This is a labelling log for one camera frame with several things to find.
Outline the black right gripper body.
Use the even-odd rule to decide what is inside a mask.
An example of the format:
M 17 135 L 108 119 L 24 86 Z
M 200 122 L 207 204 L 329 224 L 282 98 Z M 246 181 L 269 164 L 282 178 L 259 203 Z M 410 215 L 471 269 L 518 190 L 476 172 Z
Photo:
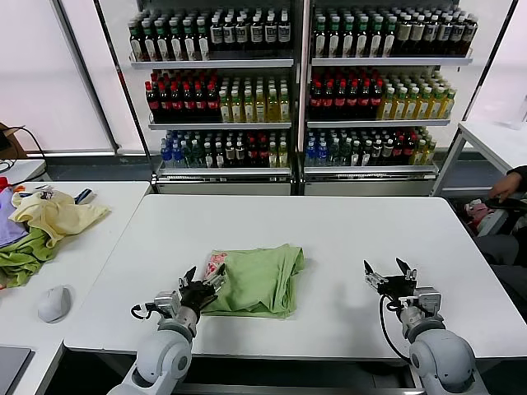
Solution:
M 407 279 L 405 276 L 388 276 L 378 284 L 377 292 L 379 295 L 387 296 L 395 308 L 400 308 L 402 303 L 399 299 L 413 296 L 416 287 L 415 279 Z

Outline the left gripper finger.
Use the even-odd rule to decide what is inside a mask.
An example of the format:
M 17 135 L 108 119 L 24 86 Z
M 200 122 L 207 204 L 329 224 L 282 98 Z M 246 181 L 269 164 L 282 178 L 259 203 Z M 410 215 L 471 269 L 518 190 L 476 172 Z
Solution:
M 196 269 L 196 266 L 190 268 L 182 277 L 179 278 L 179 290 L 192 290 L 194 288 L 194 275 Z
M 225 283 L 225 273 L 226 264 L 223 263 L 204 277 L 203 284 L 212 287 L 215 292 L 218 292 Z

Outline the person's hand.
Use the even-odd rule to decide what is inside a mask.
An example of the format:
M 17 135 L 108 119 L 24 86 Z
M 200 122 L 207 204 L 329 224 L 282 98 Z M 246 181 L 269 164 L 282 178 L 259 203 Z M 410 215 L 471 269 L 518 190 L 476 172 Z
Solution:
M 499 202 L 506 200 L 518 188 L 518 181 L 514 177 L 505 177 L 499 180 L 489 193 L 490 198 L 497 199 Z

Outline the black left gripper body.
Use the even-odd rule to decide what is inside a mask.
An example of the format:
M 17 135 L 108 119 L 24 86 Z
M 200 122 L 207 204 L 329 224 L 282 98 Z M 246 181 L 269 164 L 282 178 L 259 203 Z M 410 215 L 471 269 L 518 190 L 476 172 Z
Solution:
M 199 316 L 201 311 L 217 299 L 216 289 L 203 281 L 191 281 L 180 286 L 180 303 Z

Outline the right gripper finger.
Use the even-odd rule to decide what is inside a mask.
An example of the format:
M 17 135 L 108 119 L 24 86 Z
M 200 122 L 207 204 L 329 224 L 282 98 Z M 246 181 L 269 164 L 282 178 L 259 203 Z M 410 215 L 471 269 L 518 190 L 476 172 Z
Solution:
M 402 272 L 402 276 L 399 278 L 399 282 L 404 285 L 416 285 L 417 284 L 417 270 L 411 268 L 404 260 L 396 258 L 396 263 Z
M 381 276 L 379 273 L 375 272 L 371 265 L 364 260 L 365 268 L 365 280 L 373 289 L 378 289 L 379 286 L 385 284 L 388 280 Z

